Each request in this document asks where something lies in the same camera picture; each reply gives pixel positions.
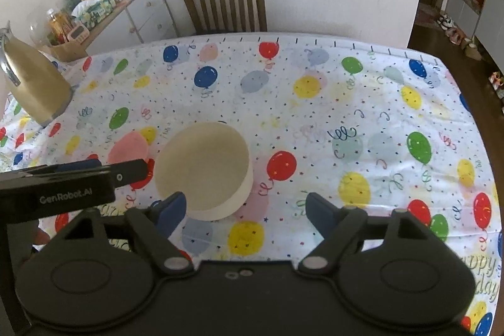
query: cabinet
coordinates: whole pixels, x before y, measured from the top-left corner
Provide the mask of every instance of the cabinet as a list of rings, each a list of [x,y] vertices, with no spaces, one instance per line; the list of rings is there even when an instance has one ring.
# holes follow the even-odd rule
[[[82,46],[91,56],[173,37],[177,30],[165,0],[123,0]]]
[[[138,46],[141,43],[128,13],[123,10],[87,47],[86,52],[92,56],[121,48]]]
[[[502,26],[504,26],[504,0],[485,0],[476,36],[500,70],[504,71],[504,31]]]

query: table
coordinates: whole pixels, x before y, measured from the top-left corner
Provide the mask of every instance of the table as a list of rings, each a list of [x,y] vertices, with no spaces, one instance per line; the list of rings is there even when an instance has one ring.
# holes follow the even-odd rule
[[[488,333],[501,275],[497,192],[472,115],[437,58],[339,37],[242,33],[55,64],[74,99],[45,129],[12,101],[0,128],[3,170],[89,157],[105,163],[132,130],[149,143],[152,170],[175,133],[223,121],[248,142],[254,185],[234,215],[186,219],[173,233],[195,262],[299,262],[322,240],[305,216],[312,191],[371,215],[407,208],[471,268],[476,294],[463,323]],[[102,214],[159,199],[151,179],[118,189]],[[53,236],[73,216],[40,227]]]

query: gold thermos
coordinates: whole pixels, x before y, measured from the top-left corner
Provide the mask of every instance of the gold thermos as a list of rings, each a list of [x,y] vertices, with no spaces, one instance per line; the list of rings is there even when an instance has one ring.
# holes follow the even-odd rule
[[[46,56],[12,35],[10,22],[0,29],[0,66],[17,102],[42,127],[72,99],[70,84]]]

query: balloon print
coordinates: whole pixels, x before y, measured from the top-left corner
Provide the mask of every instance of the balloon print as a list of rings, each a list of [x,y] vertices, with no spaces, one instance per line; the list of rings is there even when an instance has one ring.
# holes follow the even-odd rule
[[[414,199],[407,206],[407,210],[415,215],[415,217],[426,227],[430,225],[430,210],[426,203],[421,199]]]
[[[401,89],[401,97],[412,109],[418,110],[422,107],[422,97],[420,97],[420,93],[409,86],[403,86]]]
[[[395,81],[396,83],[404,84],[403,74],[399,69],[396,69],[393,66],[387,66],[383,70],[383,75],[385,77],[388,77],[390,80]]]
[[[156,139],[156,129],[152,126],[144,127],[140,130],[140,134],[145,138],[148,145],[151,145]]]
[[[81,142],[81,137],[78,135],[74,135],[68,143],[66,143],[66,148],[65,148],[65,154],[67,156],[71,156],[74,151],[77,149],[79,146],[79,143]]]
[[[382,132],[373,134],[367,145],[371,156],[376,160],[389,163],[396,158],[397,145],[394,144],[391,135]]]
[[[429,163],[432,158],[432,149],[429,140],[422,133],[413,131],[406,140],[410,154],[422,164]]]
[[[278,151],[269,159],[266,172],[272,180],[285,181],[294,174],[296,167],[296,157],[288,151]]]
[[[16,156],[14,157],[13,164],[15,166],[18,165],[22,159],[23,159],[23,153],[22,152],[17,153]]]
[[[491,312],[486,313],[476,326],[474,336],[488,336],[490,328],[492,327],[492,320],[493,320],[492,313]]]
[[[62,228],[68,224],[68,213],[64,214],[59,214],[56,216],[56,219],[54,220],[54,230],[56,233],[62,230]]]
[[[427,77],[423,80],[429,88],[438,88],[441,86],[441,80],[436,72],[432,71],[427,74]]]
[[[129,186],[133,190],[140,190],[143,187],[145,187],[148,183],[150,183],[150,181],[152,180],[152,176],[154,175],[154,165],[155,161],[152,158],[149,158],[147,160],[147,177],[145,178],[145,180],[137,181],[135,183],[130,184]]]
[[[147,71],[150,69],[152,66],[152,60],[151,59],[145,59],[142,63],[140,63],[137,67],[137,75],[138,76],[145,76],[147,74]]]
[[[188,218],[182,229],[182,244],[193,255],[205,252],[212,242],[212,223]]]
[[[319,64],[324,64],[329,60],[329,53],[324,48],[315,48],[312,50],[305,50],[307,53],[308,61],[310,66],[318,66]]]
[[[264,70],[254,70],[241,79],[240,86],[244,93],[255,93],[268,84],[269,80],[270,76]]]
[[[164,48],[163,60],[166,63],[173,63],[178,57],[178,47],[175,45],[170,45]]]
[[[369,183],[359,173],[346,173],[338,186],[338,194],[345,205],[365,207],[371,201]]]
[[[457,174],[459,176],[459,182],[464,187],[469,188],[474,185],[474,167],[466,158],[459,161],[457,165]]]
[[[333,153],[339,160],[349,163],[356,162],[362,155],[362,140],[359,136],[349,137],[346,140],[333,139]]]
[[[112,114],[112,117],[110,117],[110,122],[108,124],[110,130],[115,130],[122,126],[128,119],[128,115],[129,109],[127,107],[121,107],[120,109],[117,109],[114,114]]]
[[[446,241],[448,237],[448,221],[444,215],[436,214],[432,217],[430,230],[434,232],[440,240]]]
[[[123,59],[123,60],[121,60],[121,61],[117,64],[117,66],[115,66],[115,69],[114,69],[114,76],[115,76],[116,74],[121,73],[121,72],[122,72],[125,68],[127,68],[127,66],[128,66],[128,60],[127,60],[127,59]]]
[[[14,148],[18,148],[21,144],[25,142],[25,133],[21,133],[18,138],[16,138],[16,145]]]
[[[82,70],[87,72],[88,69],[89,69],[89,66],[91,66],[91,56],[87,57],[86,60],[84,61],[84,63],[82,64]]]
[[[217,80],[217,70],[212,66],[202,67],[194,76],[194,84],[199,88],[209,88]]]
[[[476,225],[481,229],[486,229],[492,218],[492,205],[488,199],[488,195],[484,192],[476,195],[473,203],[473,212]]]
[[[350,74],[356,74],[362,71],[362,63],[355,57],[345,57],[341,64]]]
[[[466,99],[462,96],[462,93],[459,95],[460,103],[464,106],[464,108],[470,113],[469,106],[467,105]]]
[[[316,77],[305,75],[295,81],[293,89],[300,99],[311,99],[320,92],[322,86]]]
[[[280,50],[280,45],[276,42],[259,43],[259,54],[265,59],[273,59]]]
[[[502,231],[499,232],[499,237],[497,239],[497,250],[499,252],[499,256],[502,259]]]
[[[141,78],[135,80],[133,83],[134,88],[144,88],[151,82],[151,78],[149,76],[142,76]]]
[[[203,46],[200,50],[200,62],[210,62],[215,60],[219,53],[219,49],[215,43],[209,43]]]
[[[410,69],[413,73],[415,73],[418,77],[426,78],[427,72],[425,71],[425,67],[418,60],[410,59]]]
[[[259,252],[264,243],[264,228],[252,221],[238,222],[231,227],[227,238],[229,252],[248,256]]]
[[[112,67],[112,63],[113,62],[114,62],[114,59],[112,59],[111,56],[108,56],[107,58],[105,58],[104,60],[102,60],[100,72],[101,73],[108,72],[109,69]]]

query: shoe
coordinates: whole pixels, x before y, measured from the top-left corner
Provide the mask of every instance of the shoe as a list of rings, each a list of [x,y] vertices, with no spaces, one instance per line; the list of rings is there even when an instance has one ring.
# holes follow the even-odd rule
[[[471,42],[472,42],[471,39],[465,37],[462,39],[462,42],[460,42],[460,47],[462,48],[462,50],[464,50],[466,46],[469,45]]]
[[[478,52],[478,47],[472,42],[464,49],[464,54],[474,60],[481,60],[481,54]]]

